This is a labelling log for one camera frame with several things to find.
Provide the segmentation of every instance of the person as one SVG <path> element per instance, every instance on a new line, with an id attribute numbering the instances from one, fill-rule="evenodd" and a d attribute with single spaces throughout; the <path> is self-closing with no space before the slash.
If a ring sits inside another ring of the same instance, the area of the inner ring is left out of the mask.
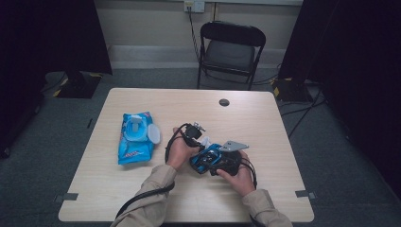
<path id="1" fill-rule="evenodd" d="M 182 138 L 175 139 L 166 164 L 152 169 L 150 176 L 142 183 L 136 195 L 171 185 L 183 164 L 188 163 L 189 158 L 198 152 L 199 148 L 189 147 Z M 244 151 L 241 150 L 240 153 L 243 158 L 248 159 Z M 242 203 L 248 208 L 251 218 L 257 223 L 256 226 L 292 226 L 290 220 L 274 208 L 269 192 L 254 188 L 251 171 L 248 168 L 241 165 L 235 176 L 231 176 L 222 169 L 218 169 L 217 173 L 241 196 Z M 115 219 L 111 226 L 162 225 L 166 216 L 167 197 L 168 193 L 163 193 L 135 201 Z"/>

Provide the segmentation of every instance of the chair backrest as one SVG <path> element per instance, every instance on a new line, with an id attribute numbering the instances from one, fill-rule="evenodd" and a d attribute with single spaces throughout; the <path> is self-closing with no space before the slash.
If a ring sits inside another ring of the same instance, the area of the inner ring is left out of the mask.
<path id="1" fill-rule="evenodd" d="M 200 28 L 200 37 L 233 44 L 264 46 L 265 34 L 254 26 L 243 26 L 228 22 L 213 21 Z"/>

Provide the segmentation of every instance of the sleeve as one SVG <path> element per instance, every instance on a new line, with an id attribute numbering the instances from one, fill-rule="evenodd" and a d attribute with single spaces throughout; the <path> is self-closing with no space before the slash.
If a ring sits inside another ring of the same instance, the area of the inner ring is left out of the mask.
<path id="1" fill-rule="evenodd" d="M 177 171 L 168 165 L 156 166 L 150 176 L 142 183 L 136 195 L 153 189 L 167 187 L 174 182 Z M 125 226 L 160 226 L 166 217 L 168 193 L 143 198 L 131 204 L 119 217 L 112 227 Z"/>
<path id="2" fill-rule="evenodd" d="M 256 226 L 290 227 L 291 221 L 287 216 L 274 208 L 270 194 L 267 190 L 257 189 L 242 198 L 242 203 L 248 208 Z"/>

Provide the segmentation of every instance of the tape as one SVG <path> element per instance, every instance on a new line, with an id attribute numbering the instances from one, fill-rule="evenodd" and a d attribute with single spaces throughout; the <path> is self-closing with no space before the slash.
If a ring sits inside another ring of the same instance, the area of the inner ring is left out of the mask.
<path id="1" fill-rule="evenodd" d="M 310 200 L 318 198 L 314 192 L 307 192 L 306 190 L 295 191 L 295 195 L 297 195 L 298 198 L 308 197 Z"/>
<path id="2" fill-rule="evenodd" d="M 56 196 L 54 202 L 76 201 L 77 197 L 78 193 L 65 193 L 64 195 Z"/>

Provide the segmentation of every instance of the black chair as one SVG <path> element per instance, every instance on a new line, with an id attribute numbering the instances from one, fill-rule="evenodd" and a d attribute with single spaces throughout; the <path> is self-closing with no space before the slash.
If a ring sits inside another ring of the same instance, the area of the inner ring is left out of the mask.
<path id="1" fill-rule="evenodd" d="M 207 49 L 205 40 L 210 41 Z M 247 77 L 245 83 L 249 83 L 248 90 L 251 90 L 260 54 L 266 43 L 266 36 L 261 30 L 254 26 L 214 21 L 200 28 L 200 41 L 198 89 L 201 71 L 204 70 L 207 75 L 207 70 L 212 70 Z"/>

